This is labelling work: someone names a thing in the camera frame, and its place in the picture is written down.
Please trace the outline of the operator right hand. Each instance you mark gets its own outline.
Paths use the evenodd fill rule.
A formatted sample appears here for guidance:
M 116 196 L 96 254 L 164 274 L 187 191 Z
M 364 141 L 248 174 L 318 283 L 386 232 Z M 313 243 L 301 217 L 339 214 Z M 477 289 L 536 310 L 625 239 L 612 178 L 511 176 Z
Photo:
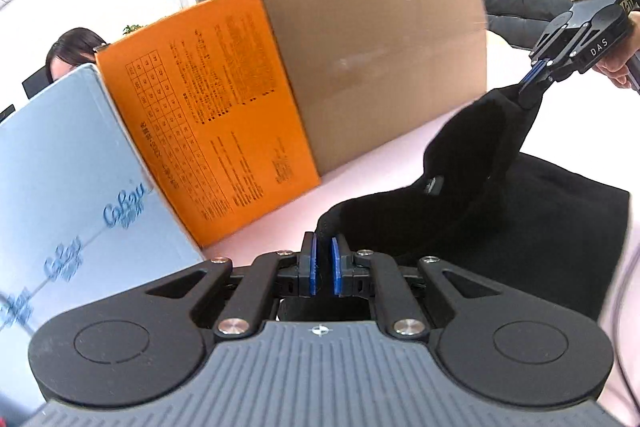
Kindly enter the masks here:
M 616 88 L 620 89 L 631 89 L 627 62 L 640 48 L 640 13 L 632 11 L 628 16 L 628 20 L 631 24 L 631 34 L 592 68 L 598 74 L 608 78 Z

